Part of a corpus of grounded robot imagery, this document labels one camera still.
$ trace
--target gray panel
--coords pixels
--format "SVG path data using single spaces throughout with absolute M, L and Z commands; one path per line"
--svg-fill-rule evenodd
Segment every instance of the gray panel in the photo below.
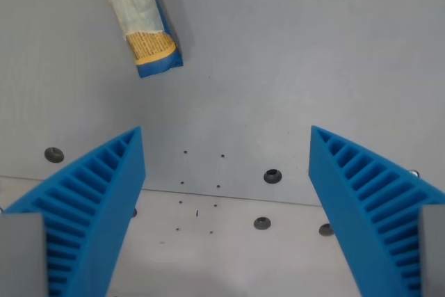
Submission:
M 142 125 L 144 188 L 319 204 L 316 124 L 445 190 L 443 0 L 163 2 L 185 66 L 139 79 L 106 0 L 0 0 L 0 175 Z
M 422 296 L 445 296 L 445 205 L 426 205 L 419 219 Z
M 0 296 L 47 297 L 47 244 L 41 214 L 0 215 Z

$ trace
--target white surface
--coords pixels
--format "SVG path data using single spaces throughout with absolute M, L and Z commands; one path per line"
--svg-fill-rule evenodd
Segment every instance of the white surface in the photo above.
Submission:
M 445 190 L 444 0 L 163 2 L 185 66 L 139 79 L 106 0 L 0 0 L 0 175 L 142 125 L 145 188 L 319 204 L 315 124 Z
M 1 178 L 0 206 L 34 184 Z M 360 296 L 320 207 L 142 191 L 136 208 L 108 297 Z

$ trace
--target mounting hole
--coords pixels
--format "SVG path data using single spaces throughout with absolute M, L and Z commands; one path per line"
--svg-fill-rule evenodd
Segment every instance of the mounting hole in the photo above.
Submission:
M 417 172 L 416 170 L 409 170 L 408 172 L 410 172 L 411 174 L 413 174 L 415 177 L 420 177 L 420 173 Z
M 65 155 L 63 154 L 62 150 L 58 149 L 57 147 L 48 147 L 44 151 L 44 157 L 50 163 L 61 163 L 65 158 Z
M 263 178 L 268 184 L 276 184 L 283 178 L 283 174 L 279 170 L 273 168 L 271 170 L 267 170 L 264 173 Z
M 259 217 L 253 222 L 253 226 L 255 226 L 257 230 L 267 230 L 271 224 L 272 222 L 267 217 Z
M 323 224 L 318 229 L 318 233 L 322 236 L 332 236 L 334 234 L 334 230 L 331 228 L 331 224 Z

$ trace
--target yellow label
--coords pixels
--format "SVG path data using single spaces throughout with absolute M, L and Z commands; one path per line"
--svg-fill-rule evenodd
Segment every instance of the yellow label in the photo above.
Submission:
M 127 35 L 127 42 L 133 52 L 136 65 L 158 61 L 171 55 L 176 49 L 175 42 L 163 31 L 159 33 L 133 33 Z

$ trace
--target black screw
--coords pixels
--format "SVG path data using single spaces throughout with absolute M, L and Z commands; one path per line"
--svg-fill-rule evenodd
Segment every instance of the black screw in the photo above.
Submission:
M 61 163 L 65 158 L 65 155 L 63 154 L 62 150 L 58 149 L 57 147 L 48 147 L 44 151 L 44 157 L 50 163 Z
M 318 233 L 322 236 L 332 236 L 334 234 L 334 230 L 331 228 L 331 224 L 323 224 L 318 229 Z
M 282 178 L 283 174 L 279 170 L 276 170 L 274 168 L 271 170 L 267 170 L 263 176 L 264 181 L 268 184 L 276 184 L 280 182 Z
M 259 217 L 253 222 L 253 226 L 257 230 L 267 230 L 272 225 L 272 222 L 267 217 Z

